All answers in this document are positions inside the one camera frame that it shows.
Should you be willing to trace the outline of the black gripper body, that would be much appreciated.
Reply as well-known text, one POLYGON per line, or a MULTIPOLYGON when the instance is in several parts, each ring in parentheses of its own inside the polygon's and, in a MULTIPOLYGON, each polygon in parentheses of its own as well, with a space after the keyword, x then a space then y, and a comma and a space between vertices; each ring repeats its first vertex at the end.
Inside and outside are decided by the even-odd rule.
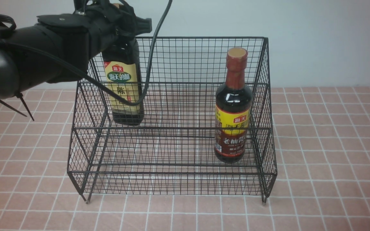
POLYGON ((152 19, 140 18, 121 0, 74 1, 73 61, 88 61, 120 40, 152 32, 152 19))

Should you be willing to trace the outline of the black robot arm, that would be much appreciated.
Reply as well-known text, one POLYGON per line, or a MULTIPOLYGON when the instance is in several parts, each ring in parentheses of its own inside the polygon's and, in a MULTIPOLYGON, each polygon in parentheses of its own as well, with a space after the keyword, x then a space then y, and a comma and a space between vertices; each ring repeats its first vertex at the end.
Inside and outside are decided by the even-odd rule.
POLYGON ((124 0, 75 0, 72 13, 41 15, 25 28, 0 14, 0 104, 12 108, 5 99, 22 100, 24 91, 43 83, 79 81, 93 57, 151 31, 152 20, 138 17, 124 0))

